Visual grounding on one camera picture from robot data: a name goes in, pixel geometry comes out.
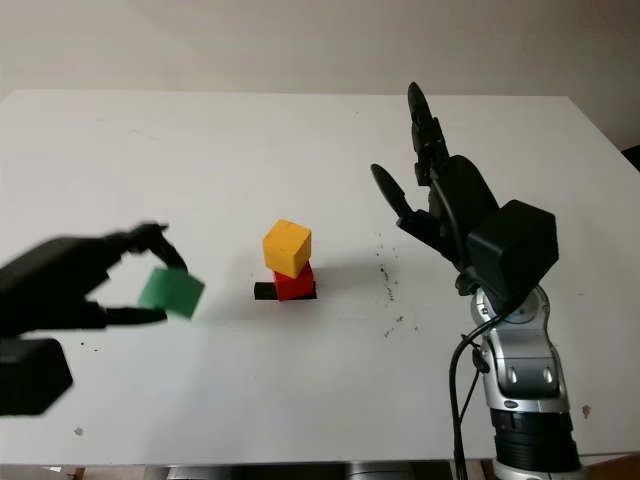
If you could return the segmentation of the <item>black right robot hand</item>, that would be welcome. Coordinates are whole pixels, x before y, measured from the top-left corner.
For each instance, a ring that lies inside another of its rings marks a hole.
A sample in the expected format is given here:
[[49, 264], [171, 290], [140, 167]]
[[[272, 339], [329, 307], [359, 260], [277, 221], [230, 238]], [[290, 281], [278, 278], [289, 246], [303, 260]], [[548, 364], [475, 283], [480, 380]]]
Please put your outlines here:
[[478, 168], [466, 157], [451, 155], [437, 117], [431, 114], [419, 85], [407, 91], [417, 183], [428, 189], [428, 209], [415, 210], [396, 180], [378, 164], [371, 172], [383, 197], [397, 215], [396, 225], [440, 253], [460, 275], [471, 268], [466, 247], [469, 233], [498, 203]]

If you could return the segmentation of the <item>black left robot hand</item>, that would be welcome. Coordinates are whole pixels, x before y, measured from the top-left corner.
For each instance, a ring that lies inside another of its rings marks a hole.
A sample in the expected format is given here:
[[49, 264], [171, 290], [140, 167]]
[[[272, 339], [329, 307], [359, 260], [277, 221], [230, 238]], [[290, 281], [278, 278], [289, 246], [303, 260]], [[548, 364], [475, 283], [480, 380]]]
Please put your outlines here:
[[92, 330], [167, 319], [158, 308], [107, 308], [87, 295], [109, 280], [108, 270], [127, 254], [152, 252], [170, 268], [187, 265], [164, 237], [166, 224], [144, 223], [99, 237], [46, 240], [1, 268], [1, 335], [37, 330]]

